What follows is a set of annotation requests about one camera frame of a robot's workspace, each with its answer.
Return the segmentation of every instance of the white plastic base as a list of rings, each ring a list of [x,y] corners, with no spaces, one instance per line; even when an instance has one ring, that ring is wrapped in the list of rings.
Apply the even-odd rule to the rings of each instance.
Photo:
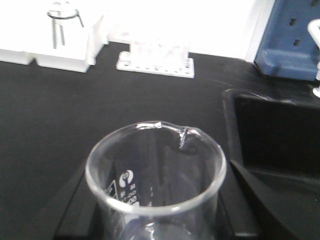
[[[0,49],[0,61],[28,65],[34,57],[25,51]]]
[[[313,94],[316,95],[318,98],[320,98],[320,87],[315,87],[312,90]]]
[[[85,73],[90,65],[96,64],[96,56],[107,43],[102,16],[91,29],[78,29],[77,36],[74,39],[70,37],[65,46],[58,44],[54,49],[50,42],[45,48],[34,51],[33,55],[41,67]]]
[[[147,64],[133,64],[131,60],[131,53],[128,51],[122,51],[119,55],[119,60],[116,63],[116,69],[148,74],[167,75],[183,78],[195,77],[194,60],[187,58],[184,67],[177,69],[168,69],[165,66],[147,65]]]

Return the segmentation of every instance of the white wall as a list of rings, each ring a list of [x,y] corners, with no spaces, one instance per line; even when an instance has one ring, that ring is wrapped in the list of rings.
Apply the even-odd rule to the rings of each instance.
[[[253,62],[275,0],[73,0],[84,22],[106,4],[109,38],[190,41],[191,52]],[[10,0],[0,7],[0,49],[52,44],[46,0]]]
[[[253,62],[274,1],[117,0],[108,3],[110,40],[188,38],[191,52]]]

